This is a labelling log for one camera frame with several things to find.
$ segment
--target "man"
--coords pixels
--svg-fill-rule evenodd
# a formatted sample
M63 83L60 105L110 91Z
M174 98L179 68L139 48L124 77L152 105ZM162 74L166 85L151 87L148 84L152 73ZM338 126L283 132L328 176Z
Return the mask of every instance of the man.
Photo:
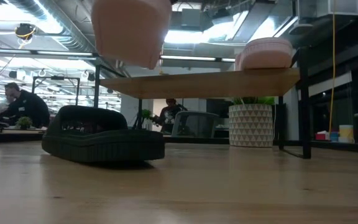
M168 106L162 108L160 116L155 116L153 121L162 126L161 132L171 133L173 124L175 123L175 117L179 112L187 111L187 109L177 104L175 99L166 99L165 102Z
M11 103L15 101L15 98L6 96L6 99L0 103L0 113L6 111Z
M5 85L7 97L15 98L8 109L0 114L0 117L22 116L29 117L33 126L36 128L47 127L49 125L49 109L47 104L36 94L20 90L19 86L12 82Z

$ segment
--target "green plant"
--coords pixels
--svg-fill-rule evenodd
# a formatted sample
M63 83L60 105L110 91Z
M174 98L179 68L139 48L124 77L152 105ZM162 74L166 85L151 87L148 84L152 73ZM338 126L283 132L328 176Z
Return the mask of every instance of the green plant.
M32 120L29 117L21 117L17 120L16 126L29 128L30 126L32 126Z
M265 105L274 105L274 97L264 96L264 97L236 97L233 99L234 105L241 104L265 104Z
M142 118L144 119L152 119L152 112L147 109L142 110Z

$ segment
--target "gray office chair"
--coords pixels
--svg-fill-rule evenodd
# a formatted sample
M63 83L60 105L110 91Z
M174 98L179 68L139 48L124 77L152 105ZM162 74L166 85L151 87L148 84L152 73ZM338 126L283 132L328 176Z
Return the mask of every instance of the gray office chair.
M172 137L213 138L219 116L198 111L181 111L175 117Z

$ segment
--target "exposed ductwork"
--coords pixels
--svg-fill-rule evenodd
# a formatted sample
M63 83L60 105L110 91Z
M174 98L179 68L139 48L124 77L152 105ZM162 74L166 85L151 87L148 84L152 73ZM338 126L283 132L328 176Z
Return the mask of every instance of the exposed ductwork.
M73 21L53 0L5 0L18 9L33 15L36 19L51 27L61 27L60 33L50 34L69 51L95 52L95 46L84 36ZM107 64L103 61L90 62L94 65Z

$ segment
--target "pink object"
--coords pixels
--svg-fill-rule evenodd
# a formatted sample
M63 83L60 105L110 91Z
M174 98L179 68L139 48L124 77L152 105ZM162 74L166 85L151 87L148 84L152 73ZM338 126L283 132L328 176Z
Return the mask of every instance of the pink object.
M169 0L95 0L92 24L99 54L155 68L171 13Z
M289 68L292 62L292 44L278 37L267 37L249 42L236 57L236 70L253 68Z

